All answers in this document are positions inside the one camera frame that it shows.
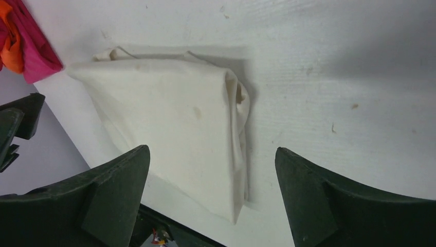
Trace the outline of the white t shirt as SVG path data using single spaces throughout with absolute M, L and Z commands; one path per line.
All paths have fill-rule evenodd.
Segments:
M 153 174 L 237 222 L 248 197 L 250 97 L 231 69 L 189 51 L 136 57 L 113 48 L 66 72 L 83 84 L 119 151 L 147 145 Z

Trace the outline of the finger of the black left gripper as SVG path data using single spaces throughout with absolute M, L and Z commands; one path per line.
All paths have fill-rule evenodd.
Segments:
M 1 172 L 19 157 L 20 146 L 13 139 L 29 140 L 35 135 L 44 102 L 44 95 L 32 93 L 1 105 Z

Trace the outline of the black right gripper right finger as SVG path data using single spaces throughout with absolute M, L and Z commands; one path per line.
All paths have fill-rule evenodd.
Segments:
M 287 148 L 275 168 L 295 246 L 435 246 L 435 201 L 387 192 Z

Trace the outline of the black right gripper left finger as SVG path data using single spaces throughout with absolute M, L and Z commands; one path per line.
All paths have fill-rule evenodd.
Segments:
M 1 246 L 128 246 L 150 150 L 127 153 L 26 194 L 1 196 Z

